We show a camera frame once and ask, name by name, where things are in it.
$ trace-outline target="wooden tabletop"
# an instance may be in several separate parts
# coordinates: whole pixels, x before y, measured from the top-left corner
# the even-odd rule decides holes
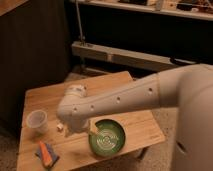
[[[86,133],[74,134],[71,137],[65,138],[64,132],[57,132],[56,125],[59,123],[59,120],[56,117],[56,109],[66,88],[71,84],[82,84],[86,86],[88,96],[91,96],[131,81],[132,78],[128,72],[120,72],[27,91],[17,170],[45,170],[40,159],[35,156],[39,140],[52,145],[55,153],[60,156],[60,159],[52,168],[54,171],[72,170],[101,160],[106,160],[107,158],[100,158],[92,153],[88,143],[88,135]],[[39,135],[26,127],[26,116],[31,111],[37,109],[43,109],[48,113],[49,130],[44,135]],[[93,121],[103,118],[118,121],[125,130],[126,142],[122,150],[117,155],[135,151],[165,140],[162,131],[150,111],[106,115],[93,118]]]
[[[0,16],[22,5],[28,0],[0,0]]]

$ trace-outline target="table leg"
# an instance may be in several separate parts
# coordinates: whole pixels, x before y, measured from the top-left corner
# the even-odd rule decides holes
[[[141,150],[140,154],[138,155],[137,159],[139,159],[139,160],[141,161],[141,160],[144,158],[144,156],[145,156],[147,150],[148,150],[148,147],[143,148],[143,149]]]

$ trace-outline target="white cup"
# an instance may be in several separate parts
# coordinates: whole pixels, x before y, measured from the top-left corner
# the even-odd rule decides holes
[[[47,113],[43,110],[32,111],[26,119],[26,124],[29,128],[44,134],[48,130],[47,126]]]

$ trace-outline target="screw hole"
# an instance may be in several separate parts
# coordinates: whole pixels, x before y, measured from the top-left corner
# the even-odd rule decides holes
[[[91,111],[94,111],[94,106],[91,105],[91,106],[90,106],[90,109],[91,109]]]
[[[153,93],[153,89],[152,88],[149,88],[148,91],[149,91],[149,94]]]
[[[75,113],[77,112],[77,108],[76,107],[73,110],[74,110]]]
[[[179,150],[182,154],[184,154],[184,155],[187,154],[187,150],[186,150],[186,148],[184,147],[183,144],[181,144],[180,142],[177,142],[177,146],[178,146],[178,148],[179,148]]]
[[[121,98],[117,97],[117,103],[120,103],[120,102],[121,102]]]

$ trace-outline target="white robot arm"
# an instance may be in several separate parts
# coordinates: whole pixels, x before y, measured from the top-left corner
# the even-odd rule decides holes
[[[68,89],[59,104],[58,117],[70,131],[86,131],[93,116],[177,106],[172,170],[213,170],[213,66],[163,71],[96,96],[85,92],[84,87]]]

